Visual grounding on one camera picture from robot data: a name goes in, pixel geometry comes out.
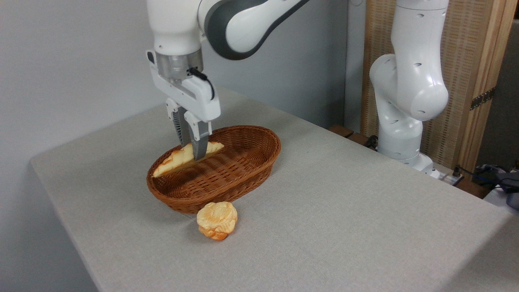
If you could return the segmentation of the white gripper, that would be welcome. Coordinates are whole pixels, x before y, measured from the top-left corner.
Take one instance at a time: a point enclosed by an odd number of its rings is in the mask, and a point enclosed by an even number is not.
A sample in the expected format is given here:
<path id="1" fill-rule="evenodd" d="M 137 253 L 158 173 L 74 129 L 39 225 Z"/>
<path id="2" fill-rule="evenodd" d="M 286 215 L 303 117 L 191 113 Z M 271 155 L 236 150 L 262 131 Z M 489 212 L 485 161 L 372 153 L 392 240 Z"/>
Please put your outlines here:
<path id="1" fill-rule="evenodd" d="M 191 142 L 195 161 L 203 159 L 212 134 L 212 120 L 221 114 L 217 91 L 208 80 L 191 73 L 204 69 L 202 51 L 188 55 L 146 52 L 154 85 L 166 94 L 167 115 L 182 146 Z"/>

